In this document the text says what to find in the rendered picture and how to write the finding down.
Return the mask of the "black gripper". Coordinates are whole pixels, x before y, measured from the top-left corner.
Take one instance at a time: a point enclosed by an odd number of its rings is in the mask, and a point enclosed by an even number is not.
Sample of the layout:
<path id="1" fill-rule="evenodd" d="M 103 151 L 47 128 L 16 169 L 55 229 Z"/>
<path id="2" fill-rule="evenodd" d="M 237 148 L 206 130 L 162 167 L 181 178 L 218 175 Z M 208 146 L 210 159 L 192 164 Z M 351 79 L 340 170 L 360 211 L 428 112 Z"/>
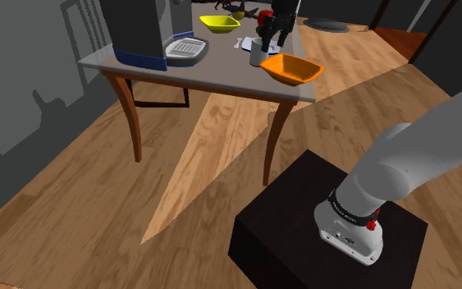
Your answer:
<path id="1" fill-rule="evenodd" d="M 301 0 L 272 0 L 273 16 L 263 18 L 262 48 L 264 53 L 269 50 L 269 44 L 276 33 L 275 25 L 281 25 L 277 45 L 283 47 L 287 36 L 292 32 L 300 9 Z"/>

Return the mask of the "dark chair frame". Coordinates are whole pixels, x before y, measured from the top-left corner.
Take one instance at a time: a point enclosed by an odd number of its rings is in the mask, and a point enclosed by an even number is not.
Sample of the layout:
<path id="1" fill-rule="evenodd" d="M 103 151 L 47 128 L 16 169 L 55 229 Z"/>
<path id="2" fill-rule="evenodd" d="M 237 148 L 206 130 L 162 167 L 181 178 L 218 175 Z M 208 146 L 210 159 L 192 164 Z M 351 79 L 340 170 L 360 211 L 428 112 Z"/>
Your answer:
<path id="1" fill-rule="evenodd" d="M 184 103 L 160 103 L 160 102 L 146 102 L 135 100 L 133 93 L 133 85 L 130 79 L 126 79 L 126 84 L 131 92 L 131 97 L 134 101 L 134 105 L 139 108 L 188 108 L 190 106 L 190 96 L 189 90 L 187 88 L 183 89 L 184 94 Z"/>

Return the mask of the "white plate with blue rim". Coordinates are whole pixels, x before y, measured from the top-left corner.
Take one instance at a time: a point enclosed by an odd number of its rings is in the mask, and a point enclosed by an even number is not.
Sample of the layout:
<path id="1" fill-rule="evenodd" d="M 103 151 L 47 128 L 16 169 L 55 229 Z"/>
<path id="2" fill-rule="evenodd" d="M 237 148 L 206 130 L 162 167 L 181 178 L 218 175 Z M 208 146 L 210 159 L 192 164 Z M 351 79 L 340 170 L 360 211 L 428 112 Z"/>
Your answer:
<path id="1" fill-rule="evenodd" d="M 241 42 L 241 48 L 247 52 L 251 51 L 252 37 L 245 37 Z M 277 45 L 277 41 L 272 39 L 269 44 L 268 54 L 274 55 L 278 54 L 281 51 L 281 48 Z"/>

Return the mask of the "yellow bowl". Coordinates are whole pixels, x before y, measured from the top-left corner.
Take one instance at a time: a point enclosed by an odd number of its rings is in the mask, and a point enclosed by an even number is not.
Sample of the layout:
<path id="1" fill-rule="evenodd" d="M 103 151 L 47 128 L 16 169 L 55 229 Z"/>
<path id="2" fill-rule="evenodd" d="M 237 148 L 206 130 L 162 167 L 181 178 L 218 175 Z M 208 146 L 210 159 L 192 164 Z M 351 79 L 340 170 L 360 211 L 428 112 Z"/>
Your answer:
<path id="1" fill-rule="evenodd" d="M 240 27 L 240 22 L 231 16 L 206 15 L 199 19 L 214 34 L 227 34 Z"/>

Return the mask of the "dark grey round floor mat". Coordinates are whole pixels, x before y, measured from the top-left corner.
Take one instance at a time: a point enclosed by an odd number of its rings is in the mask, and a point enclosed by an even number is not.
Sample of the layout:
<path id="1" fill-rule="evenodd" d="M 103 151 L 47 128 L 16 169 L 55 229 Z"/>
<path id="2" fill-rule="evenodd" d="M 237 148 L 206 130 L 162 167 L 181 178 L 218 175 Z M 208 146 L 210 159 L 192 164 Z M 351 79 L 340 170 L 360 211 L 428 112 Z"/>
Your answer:
<path id="1" fill-rule="evenodd" d="M 327 18 L 308 18 L 303 23 L 315 30 L 321 30 L 330 33 L 347 33 L 350 28 L 343 22 L 335 21 Z"/>

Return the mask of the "white cup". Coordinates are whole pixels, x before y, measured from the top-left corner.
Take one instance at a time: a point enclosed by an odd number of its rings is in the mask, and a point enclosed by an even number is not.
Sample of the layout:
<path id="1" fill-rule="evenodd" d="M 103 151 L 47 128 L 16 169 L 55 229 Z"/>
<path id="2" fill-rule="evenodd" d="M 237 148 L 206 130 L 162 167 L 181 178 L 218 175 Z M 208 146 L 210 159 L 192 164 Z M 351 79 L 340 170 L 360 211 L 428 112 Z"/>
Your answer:
<path id="1" fill-rule="evenodd" d="M 250 42 L 250 58 L 249 64 L 254 67 L 259 67 L 261 62 L 266 60 L 269 57 L 268 51 L 264 52 L 263 40 L 260 37 L 251 39 Z"/>

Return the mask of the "black robot stand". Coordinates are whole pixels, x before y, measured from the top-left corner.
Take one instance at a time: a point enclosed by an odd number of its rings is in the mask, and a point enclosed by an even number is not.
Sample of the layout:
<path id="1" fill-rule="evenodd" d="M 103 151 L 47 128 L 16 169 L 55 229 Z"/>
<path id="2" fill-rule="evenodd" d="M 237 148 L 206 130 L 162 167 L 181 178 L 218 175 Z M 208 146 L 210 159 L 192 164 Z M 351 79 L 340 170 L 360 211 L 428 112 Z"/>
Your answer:
<path id="1" fill-rule="evenodd" d="M 372 265 L 320 237 L 313 211 L 346 175 L 306 150 L 236 215 L 228 255 L 257 289 L 411 289 L 428 225 L 398 204 L 381 207 Z"/>

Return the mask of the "red apple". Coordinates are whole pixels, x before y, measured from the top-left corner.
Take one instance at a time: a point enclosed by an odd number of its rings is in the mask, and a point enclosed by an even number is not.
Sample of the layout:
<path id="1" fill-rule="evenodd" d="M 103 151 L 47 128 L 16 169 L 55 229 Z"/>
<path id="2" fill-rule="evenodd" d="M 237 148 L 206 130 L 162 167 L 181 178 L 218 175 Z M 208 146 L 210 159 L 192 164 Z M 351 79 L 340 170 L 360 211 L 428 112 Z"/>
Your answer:
<path id="1" fill-rule="evenodd" d="M 257 16 L 257 22 L 259 26 L 267 27 L 271 25 L 273 21 L 273 11 L 271 10 L 262 10 Z"/>

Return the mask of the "dark animal figure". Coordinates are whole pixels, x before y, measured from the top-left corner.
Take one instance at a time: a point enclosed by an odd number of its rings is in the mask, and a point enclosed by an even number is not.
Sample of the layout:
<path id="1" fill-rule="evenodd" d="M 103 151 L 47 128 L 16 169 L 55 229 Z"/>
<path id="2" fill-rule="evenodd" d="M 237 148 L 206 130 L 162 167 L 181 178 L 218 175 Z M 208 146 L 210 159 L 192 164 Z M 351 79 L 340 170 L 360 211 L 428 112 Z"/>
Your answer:
<path id="1" fill-rule="evenodd" d="M 258 15 L 256 14 L 256 12 L 258 11 L 257 7 L 250 11 L 247 11 L 245 9 L 245 4 L 247 2 L 252 2 L 253 0 L 240 0 L 239 5 L 233 4 L 233 1 L 234 0 L 217 0 L 214 8 L 218 9 L 219 7 L 222 7 L 222 9 L 227 10 L 231 13 L 242 12 L 244 14 L 244 17 L 248 17 L 248 18 L 256 19 L 258 17 Z"/>

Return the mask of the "dark coffee machine blue base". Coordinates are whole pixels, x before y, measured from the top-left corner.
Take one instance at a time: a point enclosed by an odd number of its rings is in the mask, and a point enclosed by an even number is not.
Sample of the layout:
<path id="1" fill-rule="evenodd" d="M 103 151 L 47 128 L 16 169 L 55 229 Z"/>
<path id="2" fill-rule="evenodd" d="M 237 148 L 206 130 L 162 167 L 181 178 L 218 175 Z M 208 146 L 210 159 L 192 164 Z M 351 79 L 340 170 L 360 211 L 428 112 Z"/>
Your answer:
<path id="1" fill-rule="evenodd" d="M 190 0 L 99 0 L 116 59 L 165 71 L 201 62 L 209 42 L 194 35 Z"/>

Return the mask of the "orange bowl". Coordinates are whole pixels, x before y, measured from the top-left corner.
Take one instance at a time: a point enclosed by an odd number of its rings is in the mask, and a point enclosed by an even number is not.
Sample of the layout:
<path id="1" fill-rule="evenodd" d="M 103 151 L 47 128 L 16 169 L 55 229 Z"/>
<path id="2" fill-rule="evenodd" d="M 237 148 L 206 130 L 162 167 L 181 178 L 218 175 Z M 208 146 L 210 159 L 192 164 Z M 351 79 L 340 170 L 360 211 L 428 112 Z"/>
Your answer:
<path id="1" fill-rule="evenodd" d="M 324 66 L 291 54 L 278 53 L 260 63 L 274 80 L 289 86 L 297 86 L 315 80 Z"/>

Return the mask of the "wooden table with grey top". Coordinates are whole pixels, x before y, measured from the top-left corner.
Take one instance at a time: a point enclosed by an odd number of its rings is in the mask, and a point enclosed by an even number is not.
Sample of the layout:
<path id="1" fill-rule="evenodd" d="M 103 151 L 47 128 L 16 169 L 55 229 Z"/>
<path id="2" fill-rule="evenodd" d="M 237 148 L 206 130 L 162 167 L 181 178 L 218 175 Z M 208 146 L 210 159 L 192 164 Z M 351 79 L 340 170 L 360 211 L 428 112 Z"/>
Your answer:
<path id="1" fill-rule="evenodd" d="M 79 64 L 100 70 L 116 92 L 129 124 L 136 162 L 142 159 L 138 107 L 134 105 L 126 79 L 277 103 L 264 159 L 263 184 L 267 185 L 273 153 L 286 118 L 296 104 L 316 101 L 313 86 L 310 82 L 298 86 L 284 85 L 263 69 L 251 66 L 248 53 L 233 48 L 238 37 L 249 36 L 255 31 L 254 20 L 243 21 L 228 34 L 214 34 L 199 19 L 214 10 L 208 4 L 192 3 L 191 9 L 194 35 L 209 42 L 207 55 L 192 67 L 168 67 L 165 71 L 157 71 L 128 66 L 116 59 L 112 40 L 82 58 Z"/>

